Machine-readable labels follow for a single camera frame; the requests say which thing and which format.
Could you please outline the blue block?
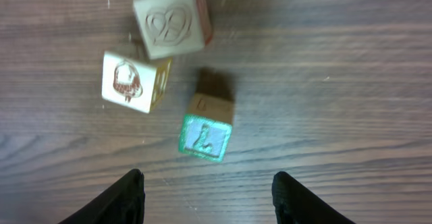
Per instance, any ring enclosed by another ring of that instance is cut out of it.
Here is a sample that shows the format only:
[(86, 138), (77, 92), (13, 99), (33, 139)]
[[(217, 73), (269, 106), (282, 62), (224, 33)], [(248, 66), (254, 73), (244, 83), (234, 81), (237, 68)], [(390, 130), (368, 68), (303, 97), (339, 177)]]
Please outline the blue block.
[(133, 8), (150, 59), (197, 52), (213, 37), (206, 0), (133, 0)]

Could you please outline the acorn wooden block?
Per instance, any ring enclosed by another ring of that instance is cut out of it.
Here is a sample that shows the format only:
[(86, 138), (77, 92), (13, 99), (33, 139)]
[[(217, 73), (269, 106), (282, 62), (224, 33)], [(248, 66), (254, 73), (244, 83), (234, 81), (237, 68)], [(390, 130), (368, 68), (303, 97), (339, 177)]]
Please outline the acorn wooden block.
[(163, 98), (173, 59), (139, 60), (106, 51), (102, 98), (142, 113), (150, 113)]

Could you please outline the green top block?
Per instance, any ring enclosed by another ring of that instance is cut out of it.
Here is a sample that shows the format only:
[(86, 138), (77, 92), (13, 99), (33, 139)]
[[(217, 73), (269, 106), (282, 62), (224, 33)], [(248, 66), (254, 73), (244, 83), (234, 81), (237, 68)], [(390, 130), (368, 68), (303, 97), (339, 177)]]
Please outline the green top block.
[(222, 162), (232, 134), (234, 103), (196, 93), (184, 116), (179, 151), (212, 162)]

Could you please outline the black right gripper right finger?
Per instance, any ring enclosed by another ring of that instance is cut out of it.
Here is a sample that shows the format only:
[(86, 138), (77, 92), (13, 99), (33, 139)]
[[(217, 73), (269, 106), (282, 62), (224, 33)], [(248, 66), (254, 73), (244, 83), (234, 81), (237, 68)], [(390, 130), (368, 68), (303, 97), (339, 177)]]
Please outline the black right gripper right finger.
[(274, 175), (271, 191), (278, 224), (354, 224), (284, 171)]

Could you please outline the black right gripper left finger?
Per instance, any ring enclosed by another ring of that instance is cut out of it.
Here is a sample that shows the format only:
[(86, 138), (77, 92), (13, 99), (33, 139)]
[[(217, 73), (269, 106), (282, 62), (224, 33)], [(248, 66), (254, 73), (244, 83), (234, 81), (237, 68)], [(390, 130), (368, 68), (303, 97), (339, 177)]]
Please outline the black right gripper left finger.
[(59, 224), (143, 224), (144, 175), (132, 169)]

